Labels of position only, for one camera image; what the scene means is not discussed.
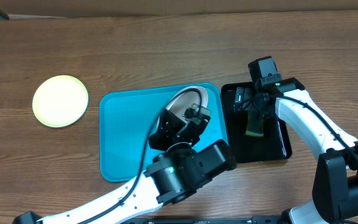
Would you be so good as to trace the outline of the yellow-green plate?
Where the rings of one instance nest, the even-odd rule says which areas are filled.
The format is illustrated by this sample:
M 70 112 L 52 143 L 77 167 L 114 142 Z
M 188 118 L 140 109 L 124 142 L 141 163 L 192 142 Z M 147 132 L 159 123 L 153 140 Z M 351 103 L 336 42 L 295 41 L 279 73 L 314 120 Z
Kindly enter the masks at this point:
M 84 115 L 88 102 L 88 91 L 79 79 L 58 75 L 44 81 L 35 91 L 32 111 L 43 125 L 63 128 Z

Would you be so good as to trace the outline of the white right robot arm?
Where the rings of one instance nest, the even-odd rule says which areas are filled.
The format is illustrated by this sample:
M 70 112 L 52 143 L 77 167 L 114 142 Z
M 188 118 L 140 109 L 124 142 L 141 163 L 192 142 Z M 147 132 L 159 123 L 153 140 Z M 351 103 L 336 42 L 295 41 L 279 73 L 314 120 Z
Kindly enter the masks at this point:
M 281 223 L 344 223 L 358 216 L 358 139 L 336 125 L 296 79 L 283 79 L 271 56 L 248 64 L 261 114 L 287 123 L 317 160 L 312 198 L 282 213 Z

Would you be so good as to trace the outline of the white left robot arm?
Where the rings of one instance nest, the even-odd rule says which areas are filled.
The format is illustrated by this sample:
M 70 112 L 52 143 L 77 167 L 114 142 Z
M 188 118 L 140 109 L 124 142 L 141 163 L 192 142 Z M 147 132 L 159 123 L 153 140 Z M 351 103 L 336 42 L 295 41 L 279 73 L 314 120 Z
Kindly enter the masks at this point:
M 73 210 L 46 217 L 26 212 L 16 217 L 13 224 L 122 223 L 185 200 L 217 175 L 237 166 L 222 139 L 200 152 L 192 149 L 210 119 L 209 110 L 196 103 L 181 118 L 164 110 L 156 133 L 149 137 L 149 145 L 162 153 L 154 157 L 140 176 Z

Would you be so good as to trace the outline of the pink plate with sauce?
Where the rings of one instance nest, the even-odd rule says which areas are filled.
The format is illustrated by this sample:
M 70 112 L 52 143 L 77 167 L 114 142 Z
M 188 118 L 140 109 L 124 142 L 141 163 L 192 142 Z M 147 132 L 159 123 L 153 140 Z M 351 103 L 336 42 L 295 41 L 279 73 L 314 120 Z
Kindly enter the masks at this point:
M 206 88 L 202 86 L 185 87 L 177 92 L 170 100 L 171 102 L 165 109 L 174 115 L 173 121 L 178 121 L 178 126 L 180 128 L 188 123 L 183 115 L 185 114 L 187 107 L 191 107 L 193 104 L 196 104 L 196 109 L 198 109 L 201 102 L 203 111 L 207 114 L 207 119 L 211 119 L 211 112 L 206 109 L 209 95 Z

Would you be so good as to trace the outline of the green yellow scrub sponge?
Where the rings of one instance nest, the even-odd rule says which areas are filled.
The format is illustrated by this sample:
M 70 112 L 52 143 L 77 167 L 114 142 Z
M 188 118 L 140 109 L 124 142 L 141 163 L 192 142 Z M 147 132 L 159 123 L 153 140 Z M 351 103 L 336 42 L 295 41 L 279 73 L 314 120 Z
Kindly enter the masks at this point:
M 260 117 L 260 113 L 257 111 L 248 111 L 248 120 L 246 127 L 246 135 L 251 137 L 263 137 L 264 126 L 263 119 Z

